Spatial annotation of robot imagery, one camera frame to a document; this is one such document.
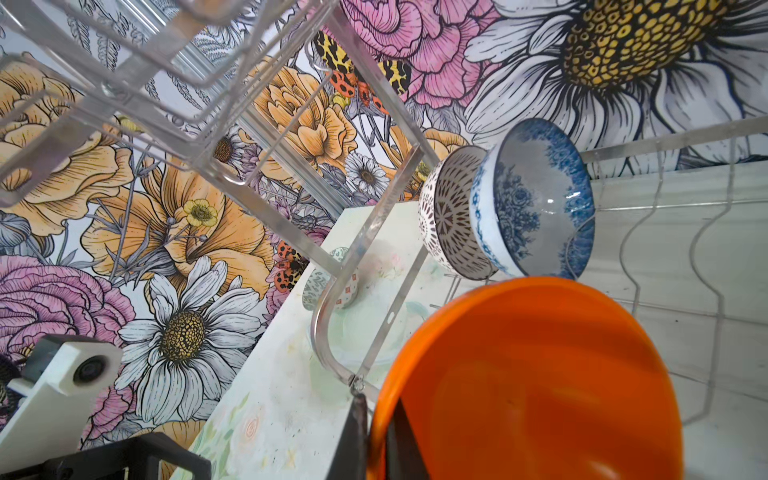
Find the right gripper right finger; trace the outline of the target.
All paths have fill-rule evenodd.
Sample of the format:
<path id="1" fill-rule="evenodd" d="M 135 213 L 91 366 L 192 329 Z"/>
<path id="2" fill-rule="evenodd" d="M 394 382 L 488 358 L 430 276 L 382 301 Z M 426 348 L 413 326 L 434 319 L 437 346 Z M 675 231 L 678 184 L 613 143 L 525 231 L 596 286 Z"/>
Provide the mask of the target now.
<path id="1" fill-rule="evenodd" d="M 387 428 L 385 478 L 388 480 L 429 479 L 429 472 L 402 401 L 396 404 Z"/>

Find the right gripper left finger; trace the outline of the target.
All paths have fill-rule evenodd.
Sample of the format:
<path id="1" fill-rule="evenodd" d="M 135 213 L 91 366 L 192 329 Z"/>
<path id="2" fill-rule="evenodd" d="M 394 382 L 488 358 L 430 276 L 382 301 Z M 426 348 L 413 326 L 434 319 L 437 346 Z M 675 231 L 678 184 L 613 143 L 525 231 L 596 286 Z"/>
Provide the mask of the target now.
<path id="1" fill-rule="evenodd" d="M 327 480 L 365 480 L 368 458 L 368 405 L 362 393 L 353 395 Z"/>

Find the steel wire dish rack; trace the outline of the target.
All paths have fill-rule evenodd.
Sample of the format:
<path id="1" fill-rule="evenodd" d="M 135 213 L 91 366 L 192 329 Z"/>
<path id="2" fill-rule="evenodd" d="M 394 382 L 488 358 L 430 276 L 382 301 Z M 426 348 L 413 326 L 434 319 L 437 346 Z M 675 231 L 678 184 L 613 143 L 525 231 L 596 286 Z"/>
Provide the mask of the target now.
<path id="1" fill-rule="evenodd" d="M 580 150 L 767 112 L 763 1 L 342 1 L 439 157 L 527 118 Z M 151 28 L 122 1 L 1 19 L 1 353 L 46 334 L 125 354 L 82 436 L 208 419 L 307 267 L 192 166 L 218 161 L 321 243 L 387 191 L 411 144 L 317 18 L 241 1 Z"/>

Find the orange plastic bowl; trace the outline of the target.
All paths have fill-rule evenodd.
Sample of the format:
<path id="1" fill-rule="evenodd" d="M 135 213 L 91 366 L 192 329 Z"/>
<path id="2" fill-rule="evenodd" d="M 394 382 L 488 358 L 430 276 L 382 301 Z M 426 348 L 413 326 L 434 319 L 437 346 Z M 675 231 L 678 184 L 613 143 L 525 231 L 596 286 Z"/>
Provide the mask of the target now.
<path id="1" fill-rule="evenodd" d="M 472 290 L 404 344 L 380 390 L 367 475 L 403 409 L 433 479 L 680 479 L 666 366 L 602 292 L 554 277 Z"/>

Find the white black lattice bowl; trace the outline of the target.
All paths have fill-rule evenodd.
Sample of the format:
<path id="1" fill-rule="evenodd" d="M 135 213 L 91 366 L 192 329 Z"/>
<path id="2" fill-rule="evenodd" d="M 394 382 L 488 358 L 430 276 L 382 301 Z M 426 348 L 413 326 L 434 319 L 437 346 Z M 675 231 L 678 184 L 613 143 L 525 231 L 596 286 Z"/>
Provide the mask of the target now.
<path id="1" fill-rule="evenodd" d="M 432 170 L 419 198 L 419 230 L 434 260 L 454 275 L 481 281 L 496 273 L 470 222 L 471 186 L 486 155 L 476 146 L 450 153 Z"/>

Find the blue floral ceramic bowl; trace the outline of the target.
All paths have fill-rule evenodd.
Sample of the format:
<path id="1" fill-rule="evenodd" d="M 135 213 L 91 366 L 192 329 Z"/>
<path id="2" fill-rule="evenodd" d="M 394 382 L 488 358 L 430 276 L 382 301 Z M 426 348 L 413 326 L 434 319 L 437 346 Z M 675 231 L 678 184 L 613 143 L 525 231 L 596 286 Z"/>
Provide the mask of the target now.
<path id="1" fill-rule="evenodd" d="M 595 203 L 586 166 L 554 123 L 511 128 L 476 170 L 470 222 L 481 252 L 511 277 L 578 279 L 590 260 Z"/>

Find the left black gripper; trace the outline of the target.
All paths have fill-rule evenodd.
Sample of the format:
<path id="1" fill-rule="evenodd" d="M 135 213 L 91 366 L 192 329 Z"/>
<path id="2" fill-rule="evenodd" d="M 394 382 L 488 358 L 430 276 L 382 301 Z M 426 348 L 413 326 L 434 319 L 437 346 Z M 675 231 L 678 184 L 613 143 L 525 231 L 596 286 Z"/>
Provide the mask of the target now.
<path id="1" fill-rule="evenodd" d="M 163 462 L 194 479 L 212 477 L 211 462 L 165 434 L 150 433 L 3 472 L 3 479 L 159 479 Z"/>

